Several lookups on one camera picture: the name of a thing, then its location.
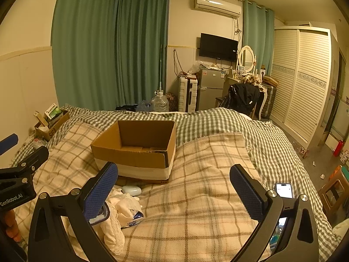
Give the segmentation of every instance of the green gingham duvet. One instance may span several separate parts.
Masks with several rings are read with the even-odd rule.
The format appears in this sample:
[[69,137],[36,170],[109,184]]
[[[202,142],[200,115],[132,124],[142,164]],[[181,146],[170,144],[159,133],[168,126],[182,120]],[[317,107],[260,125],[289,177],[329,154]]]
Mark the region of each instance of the green gingham duvet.
[[[91,124],[101,130],[117,120],[173,120],[177,125],[177,145],[199,137],[227,132],[244,135],[245,146],[251,162],[258,171],[262,185],[273,189],[276,183],[290,182],[296,197],[301,193],[309,196],[317,223],[319,260],[326,261],[339,244],[339,238],[322,212],[322,204],[316,189],[291,143],[281,129],[271,122],[252,121],[239,113],[225,108],[197,111],[189,114],[150,114],[146,112],[90,111],[66,105],[70,119],[48,143],[48,148],[57,145],[77,122]],[[33,151],[31,141],[17,152],[13,165]]]

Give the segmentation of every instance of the sliding wardrobe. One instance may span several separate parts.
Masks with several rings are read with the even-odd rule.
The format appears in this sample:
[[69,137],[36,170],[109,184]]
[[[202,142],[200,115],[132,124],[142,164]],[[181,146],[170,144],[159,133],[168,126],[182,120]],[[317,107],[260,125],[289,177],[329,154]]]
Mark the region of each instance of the sliding wardrobe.
[[270,119],[305,149],[322,134],[319,123],[332,86],[333,41],[329,29],[275,29],[271,77],[279,84]]

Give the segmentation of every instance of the mini fridge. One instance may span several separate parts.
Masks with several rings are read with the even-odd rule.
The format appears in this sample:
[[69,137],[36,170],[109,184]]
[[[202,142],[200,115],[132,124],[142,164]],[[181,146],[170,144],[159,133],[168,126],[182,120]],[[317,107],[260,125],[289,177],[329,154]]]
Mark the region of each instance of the mini fridge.
[[224,76],[224,71],[201,71],[197,110],[207,110],[215,107],[216,97],[222,97]]

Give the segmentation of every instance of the red fire extinguisher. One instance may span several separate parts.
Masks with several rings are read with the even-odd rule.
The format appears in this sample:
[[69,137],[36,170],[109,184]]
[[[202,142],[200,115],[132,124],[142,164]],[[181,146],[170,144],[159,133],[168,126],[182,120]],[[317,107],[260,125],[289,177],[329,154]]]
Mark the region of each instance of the red fire extinguisher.
[[342,150],[343,146],[344,146],[344,142],[342,140],[340,140],[338,142],[338,145],[337,145],[336,149],[333,152],[333,155],[334,156],[338,156],[341,153],[341,150]]

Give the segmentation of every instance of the wall-mounted tv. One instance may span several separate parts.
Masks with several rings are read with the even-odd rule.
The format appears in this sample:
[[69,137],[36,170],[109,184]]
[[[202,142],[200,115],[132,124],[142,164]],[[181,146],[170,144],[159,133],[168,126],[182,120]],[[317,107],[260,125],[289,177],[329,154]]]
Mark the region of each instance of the wall-mounted tv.
[[207,33],[201,34],[200,56],[236,62],[237,51],[236,40]]

